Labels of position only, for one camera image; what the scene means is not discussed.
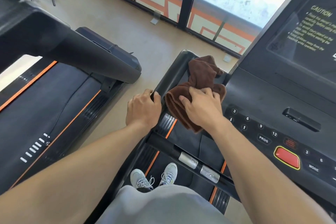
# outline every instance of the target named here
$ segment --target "orange stripe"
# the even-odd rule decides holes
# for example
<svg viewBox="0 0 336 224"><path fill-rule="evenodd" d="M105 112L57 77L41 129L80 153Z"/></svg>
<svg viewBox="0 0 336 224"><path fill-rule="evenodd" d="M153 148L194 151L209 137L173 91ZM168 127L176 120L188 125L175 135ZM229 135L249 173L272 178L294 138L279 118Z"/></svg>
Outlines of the orange stripe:
<svg viewBox="0 0 336 224"><path fill-rule="evenodd" d="M173 125L170 127L170 129L169 129L169 131L168 131L168 133L167 133L167 135L166 135L166 137L165 137L166 139L169 137L170 132L173 130L173 128L174 128L176 122L177 122L177 120L174 120ZM146 173L145 173L145 176L148 175L149 170L152 168L152 165L154 164L154 162L155 162L156 158L158 157L159 153L160 153L160 151L157 151L157 153L155 154L155 156L154 156L152 162L150 163L150 165L149 165L149 167L148 167L148 169L147 169L147 171L146 171Z"/></svg>
<svg viewBox="0 0 336 224"><path fill-rule="evenodd" d="M23 86L18 92L11 96L5 103L0 106L0 112L6 108L11 102L13 102L19 95L21 95L26 89L28 89L34 82L36 82L42 75L44 75L48 70L50 70L54 65L56 65L57 61L53 61L49 66L43 69L38 75L36 75L30 82L28 82L25 86Z"/></svg>
<svg viewBox="0 0 336 224"><path fill-rule="evenodd" d="M225 167L226 167L226 161L224 161L224 164L222 166L222 169L221 169L221 173L224 173L224 170L225 170ZM215 195L216 195L216 192L217 192L217 187L214 187L213 191L212 191L212 194L211 194L211 197L210 197L210 204L213 203L213 200L215 199Z"/></svg>
<svg viewBox="0 0 336 224"><path fill-rule="evenodd" d="M48 147L40 154L40 156L34 160L34 162L30 165L30 167L27 168L27 170L20 176L19 179L17 179L15 181L15 183L9 188L9 189L12 189L18 182L19 180L28 172L28 170L36 163L36 161L49 149L50 146L53 145L53 143L61 136L61 134L70 126L70 124L78 117L78 115L81 114L82 111L84 111L84 109L92 102L92 100L98 95L98 93L100 92L101 90L99 90L94 96L93 98L91 98L91 100L82 108L82 110L72 119L72 121L70 121L70 123L61 131L61 133L58 134L58 136L54 139L54 141L48 145Z"/></svg>

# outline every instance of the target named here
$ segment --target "left hand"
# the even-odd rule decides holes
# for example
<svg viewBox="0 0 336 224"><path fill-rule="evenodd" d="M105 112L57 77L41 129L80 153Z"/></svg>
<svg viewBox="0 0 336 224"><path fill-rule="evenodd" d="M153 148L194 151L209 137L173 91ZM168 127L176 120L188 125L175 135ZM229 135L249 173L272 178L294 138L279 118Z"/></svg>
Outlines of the left hand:
<svg viewBox="0 0 336 224"><path fill-rule="evenodd" d="M153 90L146 89L137 94L127 104L126 125L139 123L145 129L151 130L159 121L161 114L161 96L154 92L154 102L151 100Z"/></svg>

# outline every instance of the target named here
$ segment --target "treadmill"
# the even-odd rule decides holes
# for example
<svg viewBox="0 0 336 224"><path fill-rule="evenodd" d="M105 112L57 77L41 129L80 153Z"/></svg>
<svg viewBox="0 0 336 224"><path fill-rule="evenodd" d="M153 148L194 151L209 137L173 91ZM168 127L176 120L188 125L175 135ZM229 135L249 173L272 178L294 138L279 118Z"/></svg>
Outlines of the treadmill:
<svg viewBox="0 0 336 224"><path fill-rule="evenodd" d="M223 115L285 175L336 213L336 1L286 0L238 64L215 83L226 85ZM225 156L211 136L194 134L173 118L165 94L188 79L183 50L155 91L162 114L121 166L86 223L94 223L135 168L155 178L169 162L175 184L188 186L222 213L229 197L239 200Z"/></svg>
<svg viewBox="0 0 336 224"><path fill-rule="evenodd" d="M141 75L136 57L26 0L0 0L0 72L42 56L0 92L0 194L56 162Z"/></svg>

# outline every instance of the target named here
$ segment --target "right hand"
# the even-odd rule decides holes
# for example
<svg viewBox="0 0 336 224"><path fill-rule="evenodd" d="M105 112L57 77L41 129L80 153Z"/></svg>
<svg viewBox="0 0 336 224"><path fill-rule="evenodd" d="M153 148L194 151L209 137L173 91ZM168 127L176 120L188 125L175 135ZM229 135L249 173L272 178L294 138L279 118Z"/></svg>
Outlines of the right hand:
<svg viewBox="0 0 336 224"><path fill-rule="evenodd" d="M184 105L189 119L208 131L216 120L223 117L219 94L212 92L210 88L197 90L190 87L189 92L192 98L191 103L184 96L179 96L179 99Z"/></svg>

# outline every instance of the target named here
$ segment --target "sneaker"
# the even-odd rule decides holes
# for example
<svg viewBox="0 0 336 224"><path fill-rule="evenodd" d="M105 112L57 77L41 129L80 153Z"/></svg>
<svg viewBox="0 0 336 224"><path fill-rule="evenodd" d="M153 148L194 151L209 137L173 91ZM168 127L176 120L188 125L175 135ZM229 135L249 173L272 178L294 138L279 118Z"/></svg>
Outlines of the sneaker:
<svg viewBox="0 0 336 224"><path fill-rule="evenodd" d="M151 177L148 181L145 174L140 169L134 169L131 172L131 184L134 188L148 188L153 190L154 177Z"/></svg>
<svg viewBox="0 0 336 224"><path fill-rule="evenodd" d="M159 186L161 185L170 185L174 184L177 177L177 166L175 163L169 163L163 174L161 175L161 182L159 183Z"/></svg>

